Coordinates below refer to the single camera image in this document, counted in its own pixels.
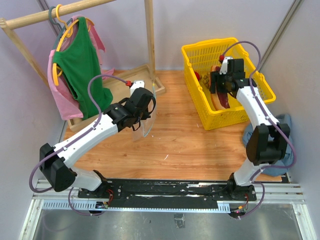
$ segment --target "wooden clothes rack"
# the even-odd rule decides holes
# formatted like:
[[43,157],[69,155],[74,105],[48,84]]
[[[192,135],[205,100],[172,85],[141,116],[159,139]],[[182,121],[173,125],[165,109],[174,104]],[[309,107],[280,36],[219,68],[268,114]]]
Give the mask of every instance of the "wooden clothes rack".
[[[63,5],[59,8],[59,16],[64,16],[67,14],[75,13],[84,9],[89,9],[102,4],[110,3],[115,0],[81,0],[67,5]],[[145,7],[145,20],[146,20],[146,33],[147,33],[147,44],[148,44],[148,63],[142,66],[136,67],[134,69],[128,70],[117,75],[120,78],[134,81],[134,80],[144,80],[146,88],[152,88],[152,84],[155,83],[155,92],[157,95],[164,93],[165,87],[160,82],[159,78],[156,76],[156,64],[155,64],[155,36],[154,36],[154,19],[153,19],[153,1],[144,0]],[[52,18],[56,18],[55,8],[51,11]],[[32,24],[49,20],[49,10],[33,13],[30,15],[18,17],[11,20],[6,20],[0,18],[0,27],[5,32],[5,34],[11,39],[15,46],[19,49],[24,58],[28,61],[31,67],[40,76],[44,84],[49,87],[48,79],[44,71],[41,69],[39,63],[36,61],[35,57],[31,54],[29,49],[23,43],[23,41],[16,34],[14,29],[22,28]],[[113,94],[113,101],[118,102],[124,97],[128,97],[127,89],[119,87],[121,82],[116,80],[110,80],[103,82],[103,86],[109,88]],[[91,122],[93,122],[97,117],[93,116],[89,119],[83,120],[80,118],[74,118],[68,120],[70,129],[73,132],[78,132]]]

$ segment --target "yellow hanger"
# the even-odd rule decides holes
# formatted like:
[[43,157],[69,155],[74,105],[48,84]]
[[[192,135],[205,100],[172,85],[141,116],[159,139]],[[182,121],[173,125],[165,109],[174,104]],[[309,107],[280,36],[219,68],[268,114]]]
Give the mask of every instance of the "yellow hanger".
[[[94,26],[95,24],[94,24],[89,18],[85,18],[85,20],[86,20],[87,24],[89,25],[88,31],[90,31],[91,25]],[[73,29],[74,25],[75,25],[77,22],[79,22],[79,19],[75,20],[73,23],[70,24],[70,26],[68,26],[68,27],[66,28],[64,34],[62,35],[62,37],[61,37],[61,39],[60,39],[60,41],[59,41],[59,43],[58,43],[58,46],[56,47],[56,52],[59,52],[59,51],[60,51],[61,46],[62,46],[62,43],[64,42],[64,39],[67,37],[68,32],[70,31],[70,29]],[[62,74],[63,71],[62,71],[62,69],[61,69],[61,71],[60,71],[59,74],[58,74],[57,69],[61,69],[61,68],[60,68],[59,66],[57,66],[56,63],[54,63],[54,64],[52,65],[53,82],[54,82],[54,85],[59,86],[58,77],[61,76],[61,74]]]
[[[59,8],[60,8],[61,6],[62,6],[62,4],[58,4],[58,5],[55,7],[55,15],[56,15],[56,18],[57,18],[61,23],[64,24],[65,29],[68,29],[67,23],[66,23],[65,21],[63,21],[63,20],[60,18],[60,16],[59,16]],[[72,36],[73,32],[74,32],[74,29],[71,28],[70,32],[66,35],[66,37],[67,37],[67,38],[70,38],[70,37]]]

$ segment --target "metal floor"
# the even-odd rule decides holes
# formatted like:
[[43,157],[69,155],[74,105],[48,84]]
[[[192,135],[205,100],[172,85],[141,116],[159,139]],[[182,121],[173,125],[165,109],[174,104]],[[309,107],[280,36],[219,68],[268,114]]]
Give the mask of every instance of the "metal floor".
[[264,204],[235,220],[226,213],[108,211],[99,217],[71,210],[43,210],[34,240],[301,240],[290,204]]

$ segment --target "brown item in basket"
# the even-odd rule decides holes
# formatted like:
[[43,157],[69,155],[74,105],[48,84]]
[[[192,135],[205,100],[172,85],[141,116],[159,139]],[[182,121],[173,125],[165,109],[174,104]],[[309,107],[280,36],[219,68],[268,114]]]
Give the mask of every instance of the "brown item in basket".
[[[219,66],[212,66],[211,72],[220,71]],[[213,104],[213,107],[216,111],[223,110],[223,109],[229,109],[229,99],[228,99],[228,93],[221,93],[217,91],[217,83],[215,83],[215,93],[211,93],[211,101]]]

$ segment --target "green shirt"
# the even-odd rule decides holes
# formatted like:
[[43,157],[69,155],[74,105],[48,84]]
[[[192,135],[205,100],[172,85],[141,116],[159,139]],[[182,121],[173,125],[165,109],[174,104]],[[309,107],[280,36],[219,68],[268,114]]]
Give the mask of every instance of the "green shirt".
[[[93,46],[87,29],[86,19],[79,17],[78,32],[71,45],[64,51],[57,51],[53,56],[63,71],[63,75],[73,98],[79,102],[79,109],[83,113],[83,120],[98,114],[98,110],[88,95],[90,80],[101,74],[100,64],[95,47]],[[91,94],[102,111],[112,102],[113,96],[108,88],[103,88],[102,78],[91,84]]]

